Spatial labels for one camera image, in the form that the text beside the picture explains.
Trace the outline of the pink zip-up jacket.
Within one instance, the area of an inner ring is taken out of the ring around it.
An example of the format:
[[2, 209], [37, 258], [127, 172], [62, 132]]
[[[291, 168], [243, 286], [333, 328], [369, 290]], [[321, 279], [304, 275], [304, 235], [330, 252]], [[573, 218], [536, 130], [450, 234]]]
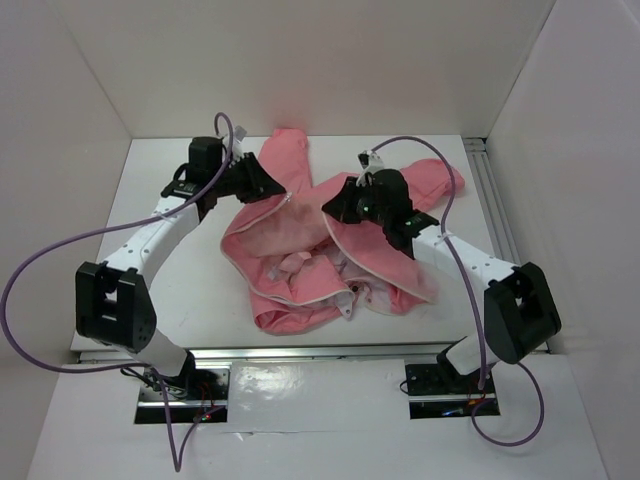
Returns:
[[285, 191], [245, 206], [220, 249], [248, 284], [260, 330], [300, 334], [350, 318], [357, 304], [384, 315], [405, 315], [437, 299], [435, 278], [394, 249], [381, 227], [346, 225], [322, 212], [348, 176], [339, 173], [313, 184], [303, 131], [274, 131], [258, 160]]

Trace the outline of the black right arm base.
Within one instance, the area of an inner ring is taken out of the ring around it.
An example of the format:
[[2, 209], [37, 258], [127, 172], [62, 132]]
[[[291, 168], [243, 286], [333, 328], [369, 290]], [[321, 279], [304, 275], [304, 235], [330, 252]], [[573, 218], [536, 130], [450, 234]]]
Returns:
[[459, 376], [441, 367], [434, 355], [404, 358], [405, 377], [399, 389], [408, 400], [411, 420], [470, 417], [481, 405], [480, 416], [499, 416], [500, 407], [492, 377], [480, 389], [478, 373]]

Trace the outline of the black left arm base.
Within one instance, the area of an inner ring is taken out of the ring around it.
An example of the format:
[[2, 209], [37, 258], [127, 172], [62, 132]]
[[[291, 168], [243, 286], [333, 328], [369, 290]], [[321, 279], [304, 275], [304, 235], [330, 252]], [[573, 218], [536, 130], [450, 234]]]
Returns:
[[[171, 421], [192, 423], [196, 418], [205, 424], [226, 423], [230, 368], [202, 368], [198, 381], [179, 387], [165, 383]], [[160, 382], [150, 369], [122, 368], [120, 373], [137, 381], [139, 386], [134, 423], [138, 425], [165, 422], [164, 397]]]

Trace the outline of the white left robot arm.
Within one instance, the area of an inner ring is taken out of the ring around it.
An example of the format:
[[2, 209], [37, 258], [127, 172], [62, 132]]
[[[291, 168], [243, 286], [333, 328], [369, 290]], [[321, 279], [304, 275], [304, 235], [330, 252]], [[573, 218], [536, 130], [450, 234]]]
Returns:
[[256, 156], [242, 151], [237, 135], [193, 138], [187, 162], [162, 190], [152, 215], [139, 222], [135, 233], [111, 255], [78, 268], [77, 333], [147, 365], [172, 397], [189, 397], [209, 378], [197, 369], [189, 350], [158, 329], [149, 293], [152, 282], [218, 199], [234, 196], [251, 204], [284, 193]]

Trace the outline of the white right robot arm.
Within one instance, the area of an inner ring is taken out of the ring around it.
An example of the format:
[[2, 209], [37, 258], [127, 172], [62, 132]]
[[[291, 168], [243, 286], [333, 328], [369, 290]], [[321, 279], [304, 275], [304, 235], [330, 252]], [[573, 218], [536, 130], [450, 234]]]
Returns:
[[413, 267], [433, 267], [458, 277], [475, 304], [475, 331], [437, 357], [436, 379], [460, 391], [471, 374], [484, 378], [492, 364], [516, 364], [561, 330], [562, 324], [542, 269], [494, 258], [415, 208], [402, 174], [383, 169], [350, 176], [322, 207], [342, 224], [379, 226], [386, 242]]

